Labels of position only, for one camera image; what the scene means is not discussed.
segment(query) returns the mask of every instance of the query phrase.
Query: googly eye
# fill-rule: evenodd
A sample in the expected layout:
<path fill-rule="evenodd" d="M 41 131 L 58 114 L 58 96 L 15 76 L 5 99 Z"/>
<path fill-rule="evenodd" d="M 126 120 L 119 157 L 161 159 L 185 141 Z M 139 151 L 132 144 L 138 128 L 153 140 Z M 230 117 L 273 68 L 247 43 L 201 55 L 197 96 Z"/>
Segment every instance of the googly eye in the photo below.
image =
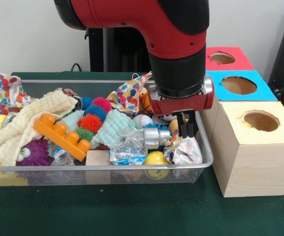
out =
<path fill-rule="evenodd" d="M 27 147 L 25 147 L 21 149 L 20 155 L 22 155 L 23 158 L 26 158 L 30 155 L 30 150 Z"/>

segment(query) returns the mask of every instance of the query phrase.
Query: basketball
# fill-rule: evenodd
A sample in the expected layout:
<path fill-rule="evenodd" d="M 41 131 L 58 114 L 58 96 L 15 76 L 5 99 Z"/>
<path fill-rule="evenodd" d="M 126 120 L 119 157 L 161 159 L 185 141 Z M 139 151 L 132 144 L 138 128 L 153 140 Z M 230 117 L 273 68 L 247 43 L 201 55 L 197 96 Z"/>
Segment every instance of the basketball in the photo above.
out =
<path fill-rule="evenodd" d="M 151 114 L 153 114 L 153 110 L 150 104 L 150 101 L 148 99 L 147 93 L 143 95 L 142 99 L 141 99 L 141 103 L 142 103 L 142 107 L 146 112 L 149 112 Z"/>

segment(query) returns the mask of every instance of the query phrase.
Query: wire mesh basket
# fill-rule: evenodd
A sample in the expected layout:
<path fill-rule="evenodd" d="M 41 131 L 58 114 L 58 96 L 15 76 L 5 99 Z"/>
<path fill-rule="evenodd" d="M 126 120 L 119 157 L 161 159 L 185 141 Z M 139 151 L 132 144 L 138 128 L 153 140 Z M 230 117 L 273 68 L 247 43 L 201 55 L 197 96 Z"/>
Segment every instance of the wire mesh basket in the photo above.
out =
<path fill-rule="evenodd" d="M 107 97 L 125 81 L 115 80 L 22 80 L 24 90 L 40 98 L 56 88 L 69 88 L 80 96 Z M 45 186 L 85 184 L 194 183 L 204 168 L 213 163 L 213 155 L 199 113 L 196 140 L 202 153 L 202 164 L 142 166 L 74 166 L 0 167 L 0 186 Z"/>

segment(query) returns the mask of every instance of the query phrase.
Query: stacked boxes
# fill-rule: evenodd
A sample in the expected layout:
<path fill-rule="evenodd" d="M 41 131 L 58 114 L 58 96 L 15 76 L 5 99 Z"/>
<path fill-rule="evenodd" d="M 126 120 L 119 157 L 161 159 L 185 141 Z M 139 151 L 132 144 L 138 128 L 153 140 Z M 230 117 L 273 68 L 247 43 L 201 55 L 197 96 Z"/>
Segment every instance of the stacked boxes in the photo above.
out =
<path fill-rule="evenodd" d="M 224 197 L 284 194 L 284 107 L 238 48 L 209 48 L 214 103 L 201 116 Z"/>

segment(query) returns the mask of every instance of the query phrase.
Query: polka dot fabric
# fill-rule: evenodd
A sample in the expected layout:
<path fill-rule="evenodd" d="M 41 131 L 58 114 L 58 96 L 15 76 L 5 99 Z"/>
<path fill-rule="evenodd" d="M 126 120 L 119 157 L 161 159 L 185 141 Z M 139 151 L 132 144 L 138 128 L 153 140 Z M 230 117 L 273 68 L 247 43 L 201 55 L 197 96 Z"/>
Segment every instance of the polka dot fabric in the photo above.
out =
<path fill-rule="evenodd" d="M 139 112 L 139 95 L 145 82 L 151 78 L 152 72 L 132 79 L 113 91 L 107 97 L 113 108 L 126 113 Z"/>
<path fill-rule="evenodd" d="M 35 101 L 23 91 L 22 81 L 17 76 L 0 74 L 0 114 L 19 112 L 25 105 Z"/>

